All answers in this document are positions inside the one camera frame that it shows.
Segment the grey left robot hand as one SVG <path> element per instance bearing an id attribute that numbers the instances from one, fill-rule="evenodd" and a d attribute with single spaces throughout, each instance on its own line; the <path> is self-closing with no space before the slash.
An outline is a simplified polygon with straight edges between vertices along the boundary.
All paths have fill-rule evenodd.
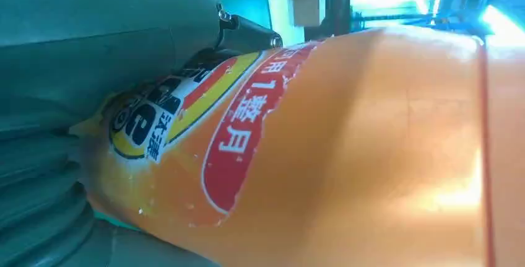
<path id="1" fill-rule="evenodd" d="M 281 45 L 220 0 L 1 0 L 1 265 L 212 266 L 97 219 L 69 129 L 112 93 Z"/>

